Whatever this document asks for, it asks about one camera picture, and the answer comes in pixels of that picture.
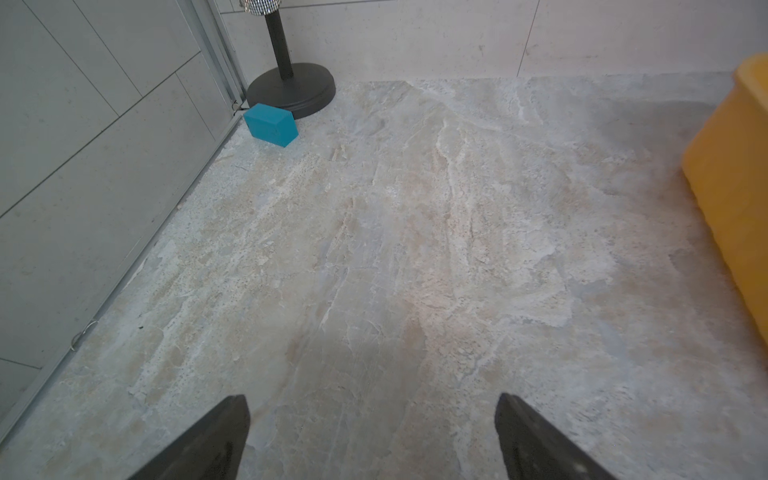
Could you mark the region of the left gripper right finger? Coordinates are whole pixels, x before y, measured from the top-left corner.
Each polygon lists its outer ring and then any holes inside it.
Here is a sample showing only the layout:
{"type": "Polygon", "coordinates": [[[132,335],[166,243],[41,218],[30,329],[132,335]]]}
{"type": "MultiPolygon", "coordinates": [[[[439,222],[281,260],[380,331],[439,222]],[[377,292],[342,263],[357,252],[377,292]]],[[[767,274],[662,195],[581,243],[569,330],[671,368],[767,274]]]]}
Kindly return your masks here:
{"type": "Polygon", "coordinates": [[[494,426],[510,479],[615,479],[516,395],[500,395],[494,426]]]}

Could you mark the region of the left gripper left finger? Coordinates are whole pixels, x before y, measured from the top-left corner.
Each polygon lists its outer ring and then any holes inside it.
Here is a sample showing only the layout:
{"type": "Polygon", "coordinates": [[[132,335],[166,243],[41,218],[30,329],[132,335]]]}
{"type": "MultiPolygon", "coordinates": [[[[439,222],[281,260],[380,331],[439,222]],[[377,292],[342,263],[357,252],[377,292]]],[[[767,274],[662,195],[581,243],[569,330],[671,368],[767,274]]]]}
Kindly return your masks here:
{"type": "Polygon", "coordinates": [[[235,479],[250,420],[246,397],[228,396],[130,479],[235,479]]]}

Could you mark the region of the yellow plastic storage box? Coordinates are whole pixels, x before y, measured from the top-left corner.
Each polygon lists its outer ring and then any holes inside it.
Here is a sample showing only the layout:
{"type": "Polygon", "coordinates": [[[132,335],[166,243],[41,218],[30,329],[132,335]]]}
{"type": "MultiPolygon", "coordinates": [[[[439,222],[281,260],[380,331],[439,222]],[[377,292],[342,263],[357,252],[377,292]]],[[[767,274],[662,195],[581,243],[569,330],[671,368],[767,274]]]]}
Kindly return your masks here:
{"type": "Polygon", "coordinates": [[[682,170],[762,338],[767,337],[767,55],[744,60],[733,87],[688,145],[682,170]]]}

